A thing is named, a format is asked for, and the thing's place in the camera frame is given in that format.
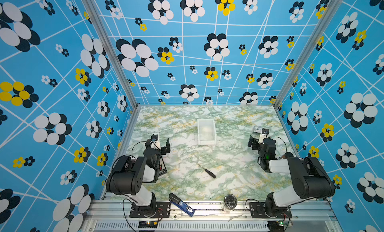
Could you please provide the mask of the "blue black utility knife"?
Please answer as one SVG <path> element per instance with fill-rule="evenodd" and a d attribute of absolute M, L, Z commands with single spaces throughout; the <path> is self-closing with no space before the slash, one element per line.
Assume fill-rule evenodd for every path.
<path fill-rule="evenodd" d="M 188 204 L 186 204 L 184 201 L 182 201 L 178 196 L 176 196 L 174 193 L 169 194 L 169 201 L 174 204 L 177 208 L 179 208 L 181 211 L 185 212 L 188 216 L 192 217 L 195 214 L 195 209 L 190 207 Z"/>

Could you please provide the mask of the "black handled screwdriver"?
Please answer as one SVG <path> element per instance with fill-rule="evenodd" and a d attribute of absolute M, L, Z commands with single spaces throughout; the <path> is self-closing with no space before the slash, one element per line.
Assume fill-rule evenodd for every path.
<path fill-rule="evenodd" d="M 203 166 L 201 166 L 200 164 L 198 164 L 197 163 L 197 165 L 199 166 L 199 167 L 201 167 L 202 169 L 204 169 L 204 171 L 207 173 L 207 174 L 209 174 L 212 178 L 216 178 L 217 176 L 213 173 L 213 172 L 211 172 L 210 170 L 208 170 L 207 168 L 205 168 L 205 167 L 203 167 Z"/>

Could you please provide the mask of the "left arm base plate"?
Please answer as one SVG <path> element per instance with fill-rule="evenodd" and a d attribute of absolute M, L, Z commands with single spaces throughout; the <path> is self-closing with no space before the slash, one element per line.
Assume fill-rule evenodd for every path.
<path fill-rule="evenodd" d="M 171 211 L 170 202 L 156 202 L 146 207 L 133 205 L 130 211 L 130 218 L 140 219 L 161 219 L 169 218 Z"/>

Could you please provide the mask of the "white plastic bin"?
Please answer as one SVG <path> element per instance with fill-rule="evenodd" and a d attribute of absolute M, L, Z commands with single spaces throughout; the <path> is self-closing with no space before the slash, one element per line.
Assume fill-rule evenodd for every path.
<path fill-rule="evenodd" d="M 213 146 L 217 143 L 214 119 L 198 119 L 198 145 Z"/>

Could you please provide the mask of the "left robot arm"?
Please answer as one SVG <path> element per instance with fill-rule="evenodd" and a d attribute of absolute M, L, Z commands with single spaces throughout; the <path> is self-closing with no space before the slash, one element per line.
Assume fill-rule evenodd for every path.
<path fill-rule="evenodd" d="M 118 157 L 106 182 L 108 193 L 122 195 L 132 203 L 130 218 L 168 218 L 171 203 L 158 202 L 154 192 L 143 183 L 155 184 L 168 171 L 163 155 L 171 152 L 170 140 L 160 146 L 158 134 L 145 142 L 142 156 L 123 155 Z"/>

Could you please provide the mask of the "aluminium front rail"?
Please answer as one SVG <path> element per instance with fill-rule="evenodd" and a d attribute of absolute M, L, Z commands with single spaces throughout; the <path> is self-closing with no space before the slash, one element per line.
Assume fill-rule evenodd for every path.
<path fill-rule="evenodd" d="M 95 201 L 81 228 L 82 232 L 340 232 L 341 225 L 327 201 L 307 201 L 290 208 L 280 219 L 253 218 L 250 202 L 239 201 L 226 211 L 221 201 L 187 201 L 195 209 L 190 217 L 175 205 L 166 218 L 130 218 L 129 202 Z M 149 223 L 159 220 L 157 226 Z"/>

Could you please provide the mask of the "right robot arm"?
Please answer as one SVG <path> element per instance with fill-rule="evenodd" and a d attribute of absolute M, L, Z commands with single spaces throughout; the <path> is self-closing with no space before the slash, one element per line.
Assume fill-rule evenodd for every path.
<path fill-rule="evenodd" d="M 248 147 L 258 152 L 258 164 L 266 173 L 290 175 L 292 184 L 267 195 L 265 202 L 255 202 L 267 217 L 291 218 L 289 208 L 310 199 L 331 197 L 335 186 L 316 157 L 294 157 L 286 152 L 276 157 L 276 140 L 269 138 L 269 130 L 263 128 L 259 138 L 250 136 Z"/>

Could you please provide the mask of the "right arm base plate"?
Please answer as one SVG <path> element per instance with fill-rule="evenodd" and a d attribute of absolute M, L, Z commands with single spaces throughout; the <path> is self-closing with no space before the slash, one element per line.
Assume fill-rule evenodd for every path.
<path fill-rule="evenodd" d="M 264 202 L 250 202 L 248 209 L 253 219 L 291 219 L 291 210 L 287 207 L 277 207 L 273 204 Z"/>

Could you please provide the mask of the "clear glass jar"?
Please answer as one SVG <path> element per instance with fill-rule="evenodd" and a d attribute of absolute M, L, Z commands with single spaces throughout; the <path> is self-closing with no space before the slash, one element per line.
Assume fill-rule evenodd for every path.
<path fill-rule="evenodd" d="M 233 211 L 238 204 L 238 200 L 235 195 L 227 194 L 222 201 L 222 208 L 225 212 Z"/>

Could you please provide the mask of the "small silver square object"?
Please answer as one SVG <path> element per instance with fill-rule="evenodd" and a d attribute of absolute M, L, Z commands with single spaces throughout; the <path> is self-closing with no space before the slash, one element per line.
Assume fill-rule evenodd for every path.
<path fill-rule="evenodd" d="M 254 133 L 259 133 L 259 134 L 261 134 L 262 131 L 263 131 L 263 129 L 260 128 L 260 127 L 257 127 L 257 126 L 254 126 L 254 127 L 253 127 L 253 132 L 254 132 Z"/>

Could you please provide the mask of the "small dark round object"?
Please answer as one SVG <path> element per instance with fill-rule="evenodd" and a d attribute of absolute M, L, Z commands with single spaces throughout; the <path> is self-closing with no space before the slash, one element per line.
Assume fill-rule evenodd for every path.
<path fill-rule="evenodd" d="M 284 159 L 293 158 L 294 154 L 291 152 L 286 152 L 283 156 Z"/>

